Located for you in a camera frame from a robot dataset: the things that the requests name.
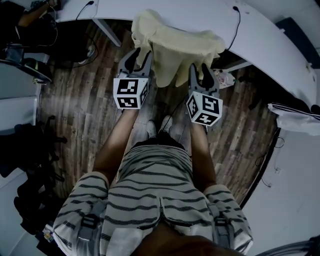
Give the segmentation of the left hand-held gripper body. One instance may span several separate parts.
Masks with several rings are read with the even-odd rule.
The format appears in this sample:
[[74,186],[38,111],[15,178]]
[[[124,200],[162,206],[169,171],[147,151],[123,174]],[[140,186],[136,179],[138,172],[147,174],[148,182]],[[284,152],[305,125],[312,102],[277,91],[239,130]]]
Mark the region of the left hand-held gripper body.
[[113,79],[113,98],[118,109],[139,110],[149,93],[151,78],[121,71]]

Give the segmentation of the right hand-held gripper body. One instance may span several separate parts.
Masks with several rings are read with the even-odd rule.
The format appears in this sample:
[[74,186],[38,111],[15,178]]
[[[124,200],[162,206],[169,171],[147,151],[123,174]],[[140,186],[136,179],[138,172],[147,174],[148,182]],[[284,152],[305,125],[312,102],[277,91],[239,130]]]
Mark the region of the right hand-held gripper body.
[[219,86],[210,91],[200,86],[189,86],[186,109],[192,123],[212,127],[219,121],[223,110],[223,100],[220,99],[219,91]]

